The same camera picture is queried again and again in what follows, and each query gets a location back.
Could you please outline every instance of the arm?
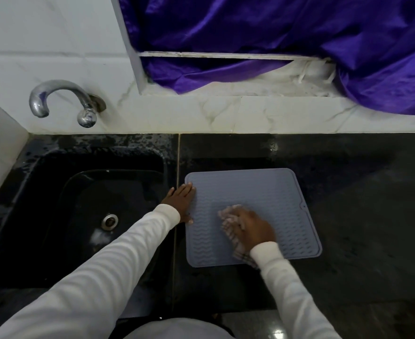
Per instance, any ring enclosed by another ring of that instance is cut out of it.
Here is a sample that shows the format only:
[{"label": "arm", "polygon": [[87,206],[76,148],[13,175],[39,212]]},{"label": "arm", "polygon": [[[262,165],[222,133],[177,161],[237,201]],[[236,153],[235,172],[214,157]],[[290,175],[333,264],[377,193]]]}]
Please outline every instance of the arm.
[{"label": "arm", "polygon": [[8,319],[0,338],[108,338],[157,247],[181,219],[189,220],[194,188],[173,191],[165,204]]},{"label": "arm", "polygon": [[333,326],[314,304],[292,265],[275,242],[256,245],[250,256],[261,269],[261,276],[270,290],[283,326],[290,338],[340,339]]},{"label": "arm", "polygon": [[233,230],[250,256],[261,269],[261,276],[270,290],[283,326],[294,339],[340,339],[333,326],[318,310],[311,294],[283,255],[276,243],[272,226],[256,213],[235,210],[244,225],[234,224]]}]

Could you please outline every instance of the hand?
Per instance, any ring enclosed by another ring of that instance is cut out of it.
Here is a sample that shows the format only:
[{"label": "hand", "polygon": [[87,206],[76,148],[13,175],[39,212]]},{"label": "hand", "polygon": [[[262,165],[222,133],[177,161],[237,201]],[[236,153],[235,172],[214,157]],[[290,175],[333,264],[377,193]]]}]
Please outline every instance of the hand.
[{"label": "hand", "polygon": [[254,211],[236,208],[232,214],[238,216],[244,224],[244,230],[240,228],[238,223],[232,224],[232,228],[247,251],[258,244],[277,241],[272,226],[261,219]]},{"label": "hand", "polygon": [[195,192],[196,188],[192,187],[192,182],[181,185],[176,191],[175,188],[171,188],[161,204],[172,206],[181,215],[181,222],[191,225],[193,220],[187,215],[187,210],[195,196]]}]

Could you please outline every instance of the white sleeve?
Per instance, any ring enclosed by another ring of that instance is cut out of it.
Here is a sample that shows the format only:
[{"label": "white sleeve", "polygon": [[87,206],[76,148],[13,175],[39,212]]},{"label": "white sleeve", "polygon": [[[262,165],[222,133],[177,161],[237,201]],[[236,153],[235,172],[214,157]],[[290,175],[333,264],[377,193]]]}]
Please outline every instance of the white sleeve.
[{"label": "white sleeve", "polygon": [[0,338],[107,339],[154,252],[180,222],[158,205],[0,327]]},{"label": "white sleeve", "polygon": [[261,276],[270,290],[284,329],[294,339],[340,339],[333,326],[314,304],[292,265],[275,242],[256,245],[251,257],[261,269]]}]

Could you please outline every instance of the white long-sleeve shirt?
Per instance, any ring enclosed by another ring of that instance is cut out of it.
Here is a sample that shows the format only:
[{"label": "white long-sleeve shirt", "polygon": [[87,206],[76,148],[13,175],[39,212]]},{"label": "white long-sleeve shirt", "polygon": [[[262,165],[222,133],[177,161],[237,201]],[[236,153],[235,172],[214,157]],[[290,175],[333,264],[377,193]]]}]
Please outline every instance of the white long-sleeve shirt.
[{"label": "white long-sleeve shirt", "polygon": [[[172,206],[158,205],[8,319],[0,327],[0,338],[107,339],[157,247],[179,222],[180,215]],[[250,254],[261,269],[291,338],[340,338],[283,258],[277,243],[257,245]],[[183,318],[150,322],[127,337],[185,339],[195,335],[198,339],[231,338],[216,325]]]}]

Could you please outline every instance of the person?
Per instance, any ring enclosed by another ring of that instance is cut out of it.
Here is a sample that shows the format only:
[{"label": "person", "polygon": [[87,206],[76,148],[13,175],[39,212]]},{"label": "person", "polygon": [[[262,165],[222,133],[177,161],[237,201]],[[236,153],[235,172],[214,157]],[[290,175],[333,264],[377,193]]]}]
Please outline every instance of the person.
[{"label": "person", "polygon": [[[154,211],[8,319],[0,338],[107,339],[159,244],[179,222],[193,222],[187,211],[195,191],[191,183],[171,188]],[[261,269],[290,338],[340,338],[284,259],[271,225],[252,211],[238,209],[236,215],[245,227],[237,225],[234,231]],[[231,336],[208,322],[173,318],[147,323],[126,338]]]}]

